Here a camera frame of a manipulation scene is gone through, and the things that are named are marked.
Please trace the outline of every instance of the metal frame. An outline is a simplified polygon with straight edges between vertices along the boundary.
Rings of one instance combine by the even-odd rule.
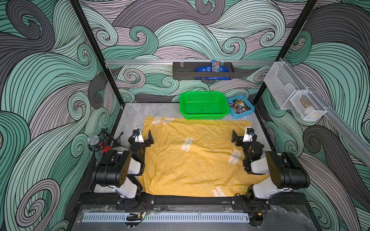
[[[275,61],[268,60],[219,60],[220,62],[232,62],[239,66],[272,66]],[[211,62],[211,60],[105,60],[106,65],[173,65],[174,62]]]
[[[125,109],[125,106],[122,106],[120,107],[120,110],[117,114],[117,117],[116,117],[116,120],[114,121],[114,124],[113,124],[113,127],[112,127],[112,131],[111,131],[111,135],[114,136],[116,130],[117,130],[117,127],[118,127],[118,123],[121,119],[121,116],[122,116],[122,113],[123,113],[123,110]]]
[[[238,207],[238,201],[235,197],[180,197],[180,196],[155,196],[147,193],[143,193],[144,198],[153,198],[148,203],[154,208],[166,208],[167,206],[229,206],[233,210],[243,210]],[[76,219],[80,207],[84,205],[110,205],[112,207],[119,207],[121,199],[116,193],[82,193],[78,203],[74,209],[73,222],[68,224],[67,230],[71,230]],[[304,205],[310,219],[312,220],[315,228],[321,231],[322,228],[316,219],[316,216],[311,209],[310,204],[307,201],[306,196],[303,193],[280,193],[276,196],[271,197],[269,205]],[[257,209],[258,212],[263,211],[264,208]],[[142,211],[142,208],[126,210],[126,212],[138,212]],[[255,210],[243,210],[245,213],[252,213]]]
[[[281,48],[281,50],[280,50],[280,52],[279,52],[279,54],[276,58],[276,61],[279,61],[280,58],[285,57],[285,55],[288,53],[290,47],[294,43],[294,40],[296,39],[296,37],[298,36],[300,31],[302,30],[303,25],[306,23],[308,16],[310,15],[313,8],[315,7],[316,2],[317,2],[317,0],[308,0],[307,1],[307,3],[305,5],[305,7],[303,8],[300,16],[296,20],[296,24],[294,25],[293,30],[290,32],[290,34],[289,34],[288,38],[286,39],[283,47]],[[259,88],[259,91],[257,92],[256,97],[253,99],[253,102],[252,102],[253,106],[257,105],[258,101],[261,99],[262,94],[265,92],[266,88],[267,88],[266,84],[263,83],[261,85],[261,87]]]
[[[87,22],[86,16],[85,16],[85,14],[82,10],[80,2],[78,0],[70,0],[70,2],[71,2],[71,5],[74,9],[74,12],[76,13],[76,16],[77,16],[78,20],[80,21],[82,29],[85,31],[86,37],[87,37],[87,39],[89,40],[89,42],[91,44],[91,48],[94,51],[100,65],[101,65],[101,68],[103,69],[103,72],[104,72],[106,78],[108,79],[108,82],[111,85],[111,88],[113,89],[113,92],[114,92],[115,96],[117,97],[118,102],[120,103],[121,106],[123,106],[125,103],[124,103],[124,101],[121,97],[121,94],[118,90],[117,85],[114,82],[114,78],[113,78],[112,73],[105,66],[104,56],[103,56],[103,54],[102,54],[102,52],[99,48],[98,43],[95,40],[95,37],[93,35],[93,31],[91,30],[90,25]]]
[[[271,138],[270,138],[270,136],[269,136],[269,133],[268,133],[268,132],[267,132],[267,130],[266,130],[265,124],[262,122],[262,119],[261,119],[261,116],[259,115],[258,110],[255,110],[255,114],[256,114],[256,117],[257,117],[257,119],[258,119],[259,124],[261,125],[262,131],[263,131],[263,133],[265,134],[265,137],[266,137],[266,139],[267,139],[267,142],[268,142],[268,143],[269,143],[269,145],[270,145],[270,149],[271,149],[271,151],[276,152],[275,145],[274,145],[274,143],[272,142],[272,140],[271,140]]]

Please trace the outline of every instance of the yellow cloth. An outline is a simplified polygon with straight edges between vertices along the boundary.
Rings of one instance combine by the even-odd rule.
[[[146,117],[143,136],[151,130],[139,181],[154,195],[231,197],[268,175],[243,170],[241,147],[231,143],[232,130],[244,134],[249,121],[186,120]]]

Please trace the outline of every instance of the teal swirl pattern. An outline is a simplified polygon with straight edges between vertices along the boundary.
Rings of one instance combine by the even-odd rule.
[[[286,58],[360,138],[370,144],[370,2],[342,2],[332,1],[326,6],[321,2],[310,14]],[[263,94],[262,100],[257,109],[278,151],[285,151],[285,144],[294,138],[292,127],[299,125],[303,131],[299,134],[303,141],[299,161],[310,175],[311,186],[299,191],[309,199],[322,229],[369,230],[370,169],[352,144],[344,141],[348,134],[339,133],[326,117],[308,122],[294,109],[282,112],[275,107],[269,91]]]
[[[106,59],[132,59],[140,55],[151,55],[158,48],[158,39],[155,34],[146,27],[135,26],[130,30],[130,37],[138,41],[137,33],[144,33],[147,40],[144,45],[140,46],[112,46],[102,50]]]
[[[106,59],[211,59],[275,60],[305,1],[287,0],[84,0],[83,10]],[[216,81],[163,85],[172,77],[165,67],[123,67],[116,77],[122,98],[127,102],[176,102],[178,87],[203,91]],[[140,70],[144,84],[123,78],[126,69]],[[261,66],[237,66],[237,78],[247,79]],[[248,80],[232,89],[222,83],[227,95],[244,95],[253,100],[264,74],[255,72],[257,81]]]
[[[92,80],[97,60],[87,44],[80,44],[81,63],[55,53],[30,55],[17,64],[3,91],[1,109],[19,114],[30,122],[37,106],[59,87]]]
[[[88,122],[90,117],[90,107],[85,107],[85,112],[83,112],[83,108],[81,106],[74,108],[73,105],[79,101],[82,101],[84,105],[88,105],[89,103],[87,96],[82,92],[76,92],[74,95],[72,95],[68,103],[68,111],[70,112],[71,117],[76,120],[76,122],[61,126],[36,137],[23,150],[18,158],[8,183],[5,199],[5,224],[7,229],[20,230],[17,225],[19,221],[17,221],[17,218],[13,217],[11,214],[16,213],[17,207],[21,203],[21,199],[27,194],[29,188],[31,188],[40,180],[48,178],[50,170],[53,167],[53,163],[55,163],[59,154]],[[77,150],[77,153],[82,152],[81,150],[83,150],[80,147],[78,149],[80,149],[80,151]],[[17,187],[17,185],[25,185],[28,187]],[[35,194],[29,198],[29,202],[32,204],[41,198],[41,194]],[[37,220],[38,217],[35,217],[34,222],[32,224],[28,224],[27,227],[34,225]],[[44,226],[44,221],[41,220],[34,226],[37,227],[38,225]]]
[[[340,43],[321,43],[312,46],[303,63],[323,78],[337,113],[361,138],[370,140],[370,132],[363,126],[369,113],[369,69],[359,52]]]
[[[300,40],[303,40],[302,42],[304,43],[303,47],[296,48]],[[294,43],[288,53],[286,54],[286,59],[289,60],[289,62],[292,65],[297,65],[303,62],[308,54],[311,51],[311,45],[312,45],[312,37],[310,32],[303,30],[301,31],[297,38],[294,40]]]
[[[114,45],[113,27],[92,18]],[[1,230],[66,230],[95,162],[87,138],[111,130],[120,105],[68,0],[2,1],[0,34]]]
[[[200,23],[191,20],[177,20],[160,27],[155,35],[158,38],[158,47],[185,46],[204,54],[208,58],[222,60],[238,60],[245,53],[246,44],[240,37],[230,37],[223,41],[222,47],[218,44],[215,36]],[[238,43],[239,49],[231,47],[232,43]]]
[[[68,0],[60,0],[54,8],[55,15],[58,17],[53,21],[55,43],[51,52],[78,62],[78,46],[84,43],[86,38],[73,8],[69,6]]]
[[[30,142],[26,121],[17,114],[0,111],[0,224],[4,221],[4,195],[11,171],[21,151]]]
[[[275,45],[284,35],[285,21],[280,9],[269,0],[243,0],[224,12],[207,29],[220,44],[233,37],[246,38],[266,31],[260,38],[263,47]]]

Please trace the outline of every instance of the wire basket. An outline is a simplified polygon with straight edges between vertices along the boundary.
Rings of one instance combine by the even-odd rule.
[[[285,62],[275,62],[267,73],[264,82],[274,97],[280,109],[292,109],[289,99],[299,90],[299,87],[287,73]]]
[[[298,90],[291,98],[290,102],[297,110],[303,120],[316,121],[326,113],[326,110],[319,109],[321,106],[316,105],[307,95],[308,90]]]

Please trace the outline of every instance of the cable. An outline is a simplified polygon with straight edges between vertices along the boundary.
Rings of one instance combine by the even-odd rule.
[[[284,156],[286,158],[286,165],[288,165],[288,169],[289,169],[289,180],[290,182],[292,182],[292,173],[290,172],[290,166],[289,166],[289,163],[288,163],[288,154],[286,154],[286,152],[283,152],[284,153]]]
[[[149,205],[150,206],[150,210],[152,210],[152,206],[148,202],[146,202],[146,201],[143,201],[143,202],[146,203],[147,205]]]
[[[256,208],[256,210],[252,213],[251,217],[253,216],[253,214],[257,211],[258,207]]]
[[[267,215],[267,207],[266,207],[266,205],[263,205],[264,207],[265,207],[265,209],[266,209],[266,213],[265,213],[265,216]]]
[[[235,196],[234,196],[234,201],[236,201],[235,197],[236,197],[236,195],[238,195],[238,194],[239,194],[239,196],[240,196],[240,193],[235,194]]]
[[[140,222],[136,226],[138,226],[145,219],[145,217],[147,217],[147,207],[144,206],[144,208],[145,208],[145,216],[140,220]]]

